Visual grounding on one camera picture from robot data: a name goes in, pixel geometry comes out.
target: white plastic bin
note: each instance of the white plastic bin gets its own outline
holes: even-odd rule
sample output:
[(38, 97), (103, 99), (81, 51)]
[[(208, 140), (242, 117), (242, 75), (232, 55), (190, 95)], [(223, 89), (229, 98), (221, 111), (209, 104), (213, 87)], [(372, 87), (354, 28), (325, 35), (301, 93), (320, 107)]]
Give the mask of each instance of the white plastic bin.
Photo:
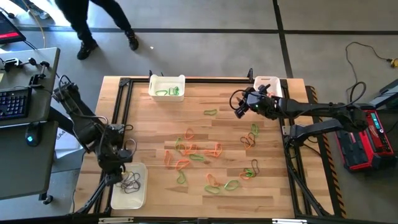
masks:
[(140, 182), (141, 187), (137, 192), (126, 194), (116, 184), (113, 185), (111, 200), (111, 207), (113, 209), (138, 209), (145, 204), (148, 183), (147, 167), (141, 162), (132, 162), (126, 164), (126, 171), (139, 173), (140, 178), (138, 182)]
[(284, 97), (278, 77), (256, 77), (256, 79), (254, 79), (254, 89), (256, 91), (259, 90), (261, 85), (266, 86), (268, 84), (271, 84), (271, 86), (267, 89), (268, 93), (273, 92), (274, 96)]
[[(178, 95), (173, 96), (164, 93), (156, 92), (159, 90), (171, 90), (175, 87), (178, 87)], [(155, 100), (155, 101), (168, 101), (168, 102), (179, 102), (184, 100), (184, 93), (185, 93), (185, 76), (180, 75), (179, 77), (160, 77), (157, 75), (152, 75), (149, 80), (149, 89), (148, 94)]]

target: wooden table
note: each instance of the wooden table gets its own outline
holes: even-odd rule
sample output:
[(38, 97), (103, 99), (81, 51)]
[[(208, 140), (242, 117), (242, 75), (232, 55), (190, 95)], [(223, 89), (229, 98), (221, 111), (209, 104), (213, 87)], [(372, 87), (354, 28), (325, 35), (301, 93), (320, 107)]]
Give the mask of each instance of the wooden table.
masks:
[[(107, 116), (109, 120), (113, 114), (119, 79), (104, 77), (99, 94), (96, 114)], [(302, 79), (288, 79), (288, 85), (291, 98), (307, 102)], [(187, 83), (183, 102), (156, 103), (147, 93), (148, 83), (135, 83), (127, 121), (127, 124), (134, 126), (134, 130), (126, 132), (125, 138), (137, 141), (133, 162), (143, 162), (148, 168), (147, 200), (138, 210), (112, 210), (112, 216), (294, 217), (278, 120), (271, 121), (250, 111), (238, 119), (229, 107), (232, 92), (247, 86)], [(218, 109), (216, 116), (203, 114), (204, 110), (215, 108)], [(312, 119), (299, 117), (295, 122), (312, 124)], [(259, 126), (259, 137), (256, 146), (246, 151), (239, 139), (251, 131), (252, 123)], [(204, 149), (214, 149), (215, 144), (220, 143), (223, 152), (219, 158), (206, 157), (205, 163), (193, 161), (183, 170), (187, 182), (180, 185), (176, 183), (178, 172), (165, 168), (164, 154), (166, 149), (170, 149), (174, 156), (173, 163), (182, 158), (174, 150), (174, 145), (178, 137), (183, 138), (187, 128), (193, 129), (195, 137), (184, 141), (184, 144), (196, 144), (203, 153)], [(306, 144), (318, 149), (316, 144)], [(308, 188), (324, 209), (333, 213), (321, 158), (305, 147), (301, 148), (301, 154)], [(260, 173), (251, 180), (240, 179), (239, 173), (243, 168), (251, 167), (253, 159), (258, 160)], [(95, 155), (86, 154), (75, 192), (76, 209), (82, 207), (94, 192), (100, 173)], [(209, 194), (203, 189), (208, 173), (221, 183), (239, 180), (241, 187), (233, 191), (222, 189), (218, 195)], [(298, 196), (303, 210), (300, 191)]]

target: concrete floor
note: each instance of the concrete floor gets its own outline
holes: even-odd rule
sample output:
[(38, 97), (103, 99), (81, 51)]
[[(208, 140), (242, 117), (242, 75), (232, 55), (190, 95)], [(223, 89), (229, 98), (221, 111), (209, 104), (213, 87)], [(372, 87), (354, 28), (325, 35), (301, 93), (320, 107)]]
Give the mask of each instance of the concrete floor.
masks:
[[(119, 0), (137, 28), (277, 29), (272, 0)], [(280, 0), (284, 28), (288, 30), (396, 30), (394, 0)], [(51, 9), (55, 21), (43, 26), (67, 26)], [(24, 13), (18, 26), (36, 26)], [(254, 74), (286, 77), (278, 34), (187, 34), (138, 33), (140, 49), (131, 52), (123, 33), (118, 32), (104, 11), (90, 4), (90, 27), (100, 49), (84, 61), (76, 59), (80, 43), (74, 32), (46, 32), (47, 47), (61, 49), (59, 74), (67, 74), (80, 87), (83, 100), (94, 110), (105, 75), (147, 75), (151, 69), (165, 75), (245, 76)], [(23, 32), (27, 40), (42, 47), (40, 32)], [(382, 57), (398, 57), (395, 35), (286, 35), (293, 76), (314, 86), (320, 101), (345, 101), (344, 91), (354, 82), (345, 59), (345, 46), (352, 41), (372, 45)], [(27, 50), (21, 43), (3, 50)], [(349, 48), (358, 78), (368, 84), (362, 101), (397, 78), (398, 70), (376, 58), (371, 50), (357, 45)], [(62, 110), (53, 102), (53, 106)], [(386, 126), (396, 119), (386, 121)], [(350, 174), (344, 170), (337, 148), (333, 158), (349, 218), (396, 222), (398, 220), (397, 170), (375, 174)], [(50, 190), (55, 201), (42, 205), (37, 196), (0, 201), (0, 220), (61, 215), (69, 212), (81, 154), (71, 154), (54, 164)], [(21, 207), (29, 212), (21, 213)]]

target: keyboard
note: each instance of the keyboard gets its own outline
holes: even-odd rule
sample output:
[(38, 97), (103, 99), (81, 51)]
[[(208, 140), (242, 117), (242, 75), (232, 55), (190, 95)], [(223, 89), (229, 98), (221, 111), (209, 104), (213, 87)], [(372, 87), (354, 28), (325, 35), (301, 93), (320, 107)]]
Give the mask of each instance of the keyboard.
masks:
[(0, 90), (0, 121), (26, 118), (31, 94), (28, 87)]

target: gray desk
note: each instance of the gray desk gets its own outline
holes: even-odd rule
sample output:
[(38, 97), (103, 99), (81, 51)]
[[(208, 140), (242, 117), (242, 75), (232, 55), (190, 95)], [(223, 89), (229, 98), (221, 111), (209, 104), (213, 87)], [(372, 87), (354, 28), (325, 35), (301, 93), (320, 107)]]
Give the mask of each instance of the gray desk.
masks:
[[(46, 77), (40, 81), (40, 84), (48, 91), (54, 88), (55, 72), (58, 67), (60, 57), (60, 49), (53, 47), (49, 49), (25, 50), (20, 52), (9, 52), (0, 54), (3, 60), (10, 58), (18, 58), (22, 62), (27, 62), (28, 58), (36, 59), (37, 63), (46, 61), (50, 64), (49, 69), (45, 70)], [(39, 74), (41, 66), (34, 67), (32, 65), (24, 65), (24, 68), (11, 68), (10, 72), (0, 71), (3, 73), (0, 81), (0, 89), (13, 88), (18, 85), (27, 86), (32, 75)], [(30, 99), (29, 116), (22, 119), (11, 119), (0, 121), (0, 126), (24, 124), (35, 121), (46, 121), (50, 113), (51, 95), (47, 91), (32, 90)]]
[(26, 126), (0, 128), (0, 200), (41, 194), (48, 190), (58, 123), (43, 123), (42, 141), (30, 147)]

